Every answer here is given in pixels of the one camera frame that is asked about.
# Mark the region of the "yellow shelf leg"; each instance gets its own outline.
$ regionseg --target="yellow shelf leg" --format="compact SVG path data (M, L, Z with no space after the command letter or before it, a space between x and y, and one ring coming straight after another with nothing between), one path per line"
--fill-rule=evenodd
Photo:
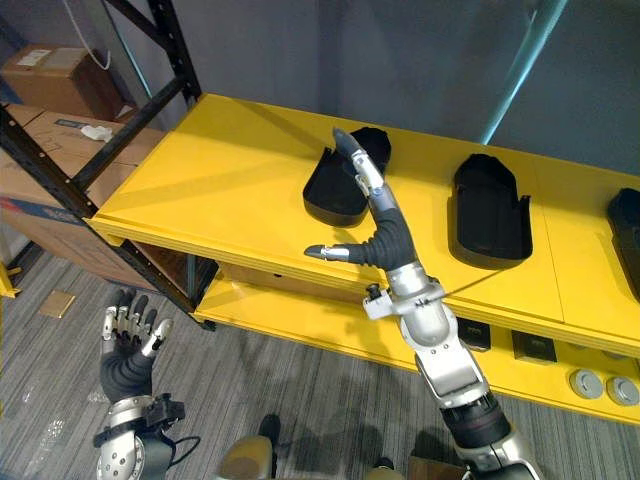
M13 269L11 273L18 273L15 270L17 269ZM13 288L11 280L9 280L9 272L7 272L7 269L4 267L2 262L0 262L0 295L3 297L16 298L18 292L20 292L20 289Z

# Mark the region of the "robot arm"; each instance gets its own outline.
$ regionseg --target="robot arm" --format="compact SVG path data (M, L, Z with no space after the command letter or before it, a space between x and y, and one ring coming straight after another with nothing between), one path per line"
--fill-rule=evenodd
M96 468L99 480L160 480L177 463L174 462L177 442L164 432L185 417L184 404L172 401L169 394L151 396L153 363L173 322L163 320L154 329L156 311L150 310L143 323L142 314L148 302L144 295L130 315L134 296L135 291L126 294L118 291L109 300L102 325L100 383L112 405L108 426L93 440L100 449Z
M351 135L338 129L333 134L338 150L353 163L377 229L362 244L315 245L305 254L385 271L389 291L370 286L364 309L372 320L400 318L402 336L415 351L456 451L476 479L542 480L526 442L507 421L478 364L460 342L456 317L442 303L444 290L422 267L391 189Z

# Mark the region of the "metal shelving rack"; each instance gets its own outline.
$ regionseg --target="metal shelving rack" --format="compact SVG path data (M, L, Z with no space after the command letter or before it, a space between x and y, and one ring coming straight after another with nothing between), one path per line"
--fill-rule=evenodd
M0 146L51 196L81 221L93 217L98 211L97 207L86 195L85 190L113 162L131 140L178 93L182 93L187 105L194 104L202 93L171 0L148 0L155 25L127 0L106 1L127 17L151 40L162 47L169 58L175 77L156 93L73 178L68 177L56 165L51 157L43 151L4 107L0 111ZM104 242L102 237L91 229L89 225L84 221L82 223L100 241ZM109 247L158 289L160 293L187 314L193 313L200 297L204 293L204 289L217 271L217 264L213 260L207 259L210 264L204 269L205 272L202 278L197 279L196 267L198 259L194 255L189 255L186 262L187 295L185 295L150 259L139 251L134 243L127 240L120 247ZM202 326L212 329L215 324L208 322Z

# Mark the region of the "gray carpet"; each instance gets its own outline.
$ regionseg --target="gray carpet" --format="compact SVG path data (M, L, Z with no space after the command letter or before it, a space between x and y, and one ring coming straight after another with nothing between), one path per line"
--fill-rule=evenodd
M49 254L20 287L2 306L0 479L94 479L91 440L107 410L99 331L116 287ZM77 295L62 320L37 314L53 288ZM202 436L168 478L211 478L225 448L272 412L283 424L278 476L358 479L380 454L403 472L412 452L457 463L417 375L235 328L208 333L157 295L150 306L177 320L154 376L155 393L186 403L186 420L169 433ZM639 429L501 401L532 440L548 479L640 478Z

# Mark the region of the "blue light strip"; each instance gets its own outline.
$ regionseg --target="blue light strip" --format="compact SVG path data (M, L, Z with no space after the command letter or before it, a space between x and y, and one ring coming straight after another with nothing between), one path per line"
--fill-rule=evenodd
M556 23L558 23L567 1L543 0L536 10L505 78L505 87L500 101L490 117L487 129L480 137L479 143L487 145L491 141L493 134L496 132L500 122L502 122L507 110L509 110L511 102L513 102L518 90L527 79L529 71L536 62L549 35L551 35Z

